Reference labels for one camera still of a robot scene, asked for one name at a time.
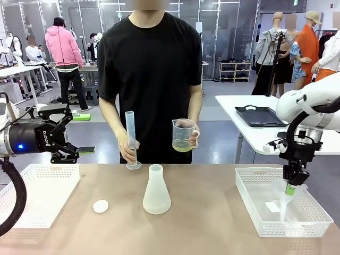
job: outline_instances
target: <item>person in pink hoodie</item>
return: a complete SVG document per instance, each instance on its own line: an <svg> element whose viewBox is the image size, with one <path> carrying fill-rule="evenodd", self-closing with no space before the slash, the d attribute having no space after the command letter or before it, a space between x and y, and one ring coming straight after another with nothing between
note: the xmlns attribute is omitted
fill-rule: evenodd
<svg viewBox="0 0 340 255"><path fill-rule="evenodd" d="M47 29L46 46L56 63L60 80L62 103L69 104L69 84L72 81L79 100L81 110L88 111L91 106L86 104L79 68L83 68L83 60L71 32L67 31L65 21L56 17L53 26Z"/></svg>

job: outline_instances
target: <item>orange jacket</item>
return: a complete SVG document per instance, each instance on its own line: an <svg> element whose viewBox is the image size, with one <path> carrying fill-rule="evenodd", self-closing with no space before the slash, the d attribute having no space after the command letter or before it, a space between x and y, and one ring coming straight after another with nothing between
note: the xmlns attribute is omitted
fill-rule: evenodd
<svg viewBox="0 0 340 255"><path fill-rule="evenodd" d="M299 44L302 57L312 59L312 62L310 63L302 63L302 70L306 72L304 81L304 85L306 86L312 82L312 67L319 61L319 40L314 30L308 25L305 25L299 36L296 38L296 42Z"/></svg>

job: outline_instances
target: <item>white plastic flask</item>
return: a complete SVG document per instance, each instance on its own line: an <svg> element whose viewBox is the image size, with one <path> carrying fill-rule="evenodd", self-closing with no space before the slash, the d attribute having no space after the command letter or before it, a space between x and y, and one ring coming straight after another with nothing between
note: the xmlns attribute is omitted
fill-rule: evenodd
<svg viewBox="0 0 340 255"><path fill-rule="evenodd" d="M169 210L171 198L163 178L163 167L149 167L149 181L143 199L143 207L150 214L163 214Z"/></svg>

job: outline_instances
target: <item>shoe rack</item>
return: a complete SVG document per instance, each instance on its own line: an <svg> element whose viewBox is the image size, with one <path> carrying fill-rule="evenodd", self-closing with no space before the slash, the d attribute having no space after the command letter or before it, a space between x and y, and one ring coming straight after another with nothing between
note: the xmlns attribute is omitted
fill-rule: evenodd
<svg viewBox="0 0 340 255"><path fill-rule="evenodd" d="M249 81L252 63L245 62L219 62L219 82Z"/></svg>

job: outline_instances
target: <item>stool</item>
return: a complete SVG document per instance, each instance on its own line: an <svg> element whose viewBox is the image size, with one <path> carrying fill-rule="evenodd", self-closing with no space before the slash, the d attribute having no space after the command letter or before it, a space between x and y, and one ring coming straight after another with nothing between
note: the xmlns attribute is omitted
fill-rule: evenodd
<svg viewBox="0 0 340 255"><path fill-rule="evenodd" d="M99 105L97 86L85 86L83 87L83 93L86 104L92 106Z"/></svg>

